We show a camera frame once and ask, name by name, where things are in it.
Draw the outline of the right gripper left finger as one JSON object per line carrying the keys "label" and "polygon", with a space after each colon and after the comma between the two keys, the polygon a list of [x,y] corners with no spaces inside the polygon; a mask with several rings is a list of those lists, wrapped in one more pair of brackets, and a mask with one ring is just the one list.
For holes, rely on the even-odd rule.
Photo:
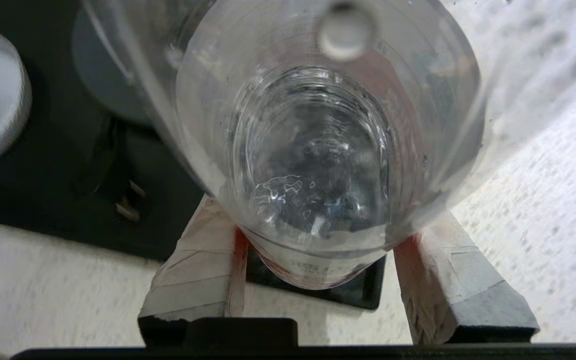
{"label": "right gripper left finger", "polygon": [[204,196],[151,280],[138,326],[147,347],[296,347],[289,318],[243,317],[249,242]]}

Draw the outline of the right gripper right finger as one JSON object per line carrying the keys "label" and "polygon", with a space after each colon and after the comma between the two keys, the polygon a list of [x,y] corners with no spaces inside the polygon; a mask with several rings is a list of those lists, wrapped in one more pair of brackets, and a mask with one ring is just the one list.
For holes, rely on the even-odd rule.
{"label": "right gripper right finger", "polygon": [[413,343],[529,343],[540,326],[525,297],[452,212],[393,250]]}

